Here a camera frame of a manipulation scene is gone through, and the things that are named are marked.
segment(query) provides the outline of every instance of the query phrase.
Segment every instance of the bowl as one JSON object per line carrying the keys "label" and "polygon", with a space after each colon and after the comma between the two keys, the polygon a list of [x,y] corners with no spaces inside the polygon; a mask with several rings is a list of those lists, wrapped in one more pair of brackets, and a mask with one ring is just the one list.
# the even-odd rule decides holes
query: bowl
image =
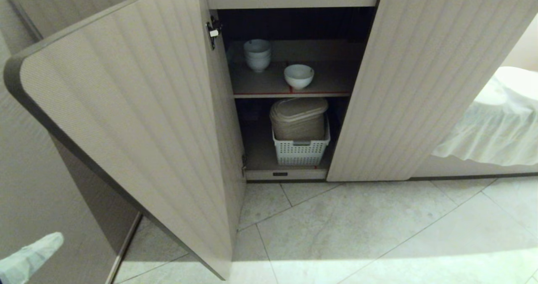
{"label": "bowl", "polygon": [[304,89],[313,78],[314,69],[304,64],[294,64],[284,69],[284,79],[295,90]]}
{"label": "bowl", "polygon": [[271,57],[266,58],[245,58],[246,64],[254,72],[260,73],[263,72],[271,63]]}
{"label": "bowl", "polygon": [[271,43],[263,39],[252,39],[244,43],[245,57],[264,58],[271,55]]}
{"label": "bowl", "polygon": [[267,50],[265,52],[261,53],[251,53],[251,52],[245,52],[245,58],[267,58],[271,57],[271,50]]}

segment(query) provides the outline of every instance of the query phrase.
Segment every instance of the lidded container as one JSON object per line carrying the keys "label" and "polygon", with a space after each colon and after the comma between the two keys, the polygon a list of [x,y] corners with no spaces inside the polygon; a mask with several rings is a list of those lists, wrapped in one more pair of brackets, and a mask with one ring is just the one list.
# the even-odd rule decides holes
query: lidded container
{"label": "lidded container", "polygon": [[323,140],[323,114],[329,107],[322,97],[279,100],[271,107],[271,123],[277,140]]}

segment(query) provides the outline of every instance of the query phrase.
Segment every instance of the white bedsheet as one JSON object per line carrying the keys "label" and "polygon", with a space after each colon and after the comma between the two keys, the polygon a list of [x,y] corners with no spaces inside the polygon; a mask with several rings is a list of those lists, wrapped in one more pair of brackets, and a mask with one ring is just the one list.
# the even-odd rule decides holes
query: white bedsheet
{"label": "white bedsheet", "polygon": [[432,155],[501,166],[538,163],[538,73],[499,68]]}

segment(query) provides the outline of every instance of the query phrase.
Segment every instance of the tile floor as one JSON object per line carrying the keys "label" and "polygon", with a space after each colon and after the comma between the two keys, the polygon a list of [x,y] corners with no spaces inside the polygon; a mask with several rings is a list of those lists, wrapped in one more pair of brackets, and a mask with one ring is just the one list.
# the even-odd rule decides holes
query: tile floor
{"label": "tile floor", "polygon": [[[538,284],[538,177],[248,184],[233,284]],[[147,219],[115,283],[222,283]]]}

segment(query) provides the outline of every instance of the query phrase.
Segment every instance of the white basket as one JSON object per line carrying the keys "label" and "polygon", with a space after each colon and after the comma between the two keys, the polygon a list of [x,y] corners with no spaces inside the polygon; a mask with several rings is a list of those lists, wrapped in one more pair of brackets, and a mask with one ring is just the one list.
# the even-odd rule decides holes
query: white basket
{"label": "white basket", "polygon": [[274,137],[274,146],[277,148],[279,165],[308,165],[316,166],[321,162],[325,148],[331,141],[329,120],[325,120],[326,140],[292,141],[277,140]]}

